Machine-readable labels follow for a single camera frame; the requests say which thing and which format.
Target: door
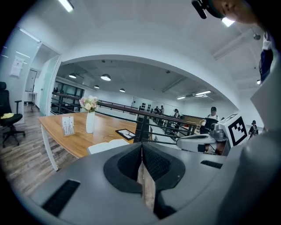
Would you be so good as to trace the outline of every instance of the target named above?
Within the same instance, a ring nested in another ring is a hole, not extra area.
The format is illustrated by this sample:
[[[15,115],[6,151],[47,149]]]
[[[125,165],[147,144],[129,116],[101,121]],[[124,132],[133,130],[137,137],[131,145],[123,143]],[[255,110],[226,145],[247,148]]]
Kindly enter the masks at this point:
[[[46,72],[45,74],[43,74],[44,76],[44,83],[42,85],[42,89],[41,89],[41,96],[40,96],[40,115],[41,116],[45,116],[47,114],[47,109],[48,107],[48,99],[50,96],[50,93],[53,92],[53,90],[51,90],[51,82],[52,82],[52,78],[53,76],[55,76],[56,74],[54,74],[54,71],[58,65],[58,60],[59,60],[60,55],[57,55],[53,58],[51,58],[49,61],[47,61],[46,63],[48,63],[47,68],[46,68]]]
[[[36,77],[37,72],[34,70],[30,70],[27,76],[27,81],[25,85],[25,91],[33,91],[34,81]]]

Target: white vase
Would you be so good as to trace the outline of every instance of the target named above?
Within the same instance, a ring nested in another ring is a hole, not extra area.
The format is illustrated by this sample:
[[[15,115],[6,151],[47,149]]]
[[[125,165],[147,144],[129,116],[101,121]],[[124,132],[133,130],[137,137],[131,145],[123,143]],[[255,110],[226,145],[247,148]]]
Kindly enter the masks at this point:
[[[86,120],[86,131],[91,134],[94,131],[95,112],[88,112]]]

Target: white flower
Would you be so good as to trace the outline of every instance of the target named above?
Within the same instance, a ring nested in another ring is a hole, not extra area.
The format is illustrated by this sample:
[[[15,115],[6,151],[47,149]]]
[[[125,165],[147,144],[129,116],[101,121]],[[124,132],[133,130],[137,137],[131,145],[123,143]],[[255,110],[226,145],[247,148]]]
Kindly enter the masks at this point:
[[[85,105],[85,109],[90,110],[90,109],[91,109],[91,104],[90,104],[90,103],[87,103],[87,104]]]

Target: wooden table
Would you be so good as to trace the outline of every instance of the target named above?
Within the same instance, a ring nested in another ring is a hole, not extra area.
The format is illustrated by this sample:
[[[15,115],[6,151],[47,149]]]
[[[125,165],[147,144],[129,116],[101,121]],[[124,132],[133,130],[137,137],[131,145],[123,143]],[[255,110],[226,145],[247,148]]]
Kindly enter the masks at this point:
[[[64,137],[63,135],[61,118],[65,116],[72,116],[74,119],[74,135],[66,137]],[[94,132],[92,134],[88,134],[86,132],[86,117],[86,112],[39,117],[45,148],[52,163],[52,166],[56,171],[58,170],[58,167],[55,163],[54,157],[50,149],[47,132],[60,146],[62,146],[64,149],[66,149],[66,151],[68,151],[70,154],[74,155],[77,158],[87,156],[87,148],[92,145],[123,138],[121,135],[115,132],[116,130],[128,129],[133,133],[136,132],[136,123],[117,119],[110,116],[105,116],[96,112]],[[133,143],[133,140],[124,140],[130,144]]]

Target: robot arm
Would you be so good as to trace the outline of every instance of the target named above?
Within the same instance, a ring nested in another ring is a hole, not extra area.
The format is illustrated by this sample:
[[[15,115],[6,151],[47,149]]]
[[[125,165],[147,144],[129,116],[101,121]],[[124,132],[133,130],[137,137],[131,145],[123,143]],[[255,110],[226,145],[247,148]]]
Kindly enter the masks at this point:
[[[226,142],[223,155],[227,155],[230,148],[247,140],[247,131],[241,114],[233,113],[224,120],[213,123],[208,134],[192,135],[177,140],[177,146],[186,151],[204,152],[205,145],[210,144],[213,149],[219,142]]]

